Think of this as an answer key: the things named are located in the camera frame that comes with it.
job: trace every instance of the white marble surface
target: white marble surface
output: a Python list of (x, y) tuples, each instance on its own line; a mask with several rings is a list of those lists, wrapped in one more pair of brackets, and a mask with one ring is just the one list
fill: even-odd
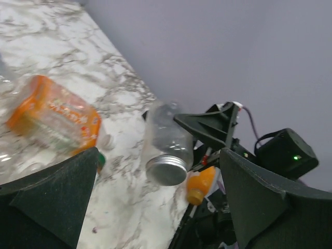
[[(168, 248), (187, 203), (183, 186), (154, 186), (139, 166), (141, 114), (154, 96), (89, 15), (63, 1), (0, 0), (0, 51), (22, 80), (48, 75), (93, 104), (116, 139), (105, 151), (78, 248)], [(0, 136), (9, 136), (3, 127)], [(61, 160), (38, 148), (27, 156), (29, 147), (17, 144), (27, 164)]]

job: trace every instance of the silver metal lid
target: silver metal lid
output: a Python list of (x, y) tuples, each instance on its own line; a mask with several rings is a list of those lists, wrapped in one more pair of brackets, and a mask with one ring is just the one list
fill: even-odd
[(187, 177), (186, 162), (178, 157), (161, 155), (146, 163), (146, 176), (161, 186), (175, 186)]

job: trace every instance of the orange label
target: orange label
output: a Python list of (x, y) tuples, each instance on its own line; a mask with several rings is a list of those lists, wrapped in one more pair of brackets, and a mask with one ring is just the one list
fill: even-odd
[(11, 130), (29, 135), (33, 131), (24, 124), (28, 118), (78, 140), (73, 155), (95, 146), (101, 117), (94, 107), (46, 76), (34, 76), (28, 86), (25, 91), (30, 94), (6, 122)]

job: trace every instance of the orange plastic cap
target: orange plastic cap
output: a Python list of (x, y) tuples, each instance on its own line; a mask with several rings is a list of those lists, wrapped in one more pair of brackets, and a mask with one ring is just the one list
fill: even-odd
[(202, 204), (204, 199), (204, 193), (200, 191), (199, 189), (191, 189), (187, 193), (187, 201), (195, 206), (199, 206)]

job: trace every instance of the plastic bottle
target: plastic bottle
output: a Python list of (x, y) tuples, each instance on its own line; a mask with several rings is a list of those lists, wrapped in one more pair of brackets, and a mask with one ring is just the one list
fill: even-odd
[[(13, 106), (7, 127), (41, 147), (73, 156), (96, 145), (101, 126), (96, 109), (46, 76), (33, 76)], [(102, 146), (110, 144), (112, 137), (103, 136)]]
[(46, 165), (40, 163), (40, 162), (36, 162), (33, 163), (31, 165), (29, 165), (28, 167), (26, 167), (20, 174), (18, 178), (23, 178), (26, 177), (28, 175), (34, 174), (38, 171), (41, 171), (43, 169), (46, 168)]
[(15, 88), (14, 74), (8, 69), (0, 56), (0, 95), (13, 92)]
[(192, 136), (174, 120), (178, 104), (155, 101), (147, 114), (141, 165), (149, 180), (174, 186), (187, 177), (192, 166)]
[(192, 205), (200, 205), (208, 194), (216, 175), (214, 167), (202, 172), (192, 172), (187, 180), (187, 201)]

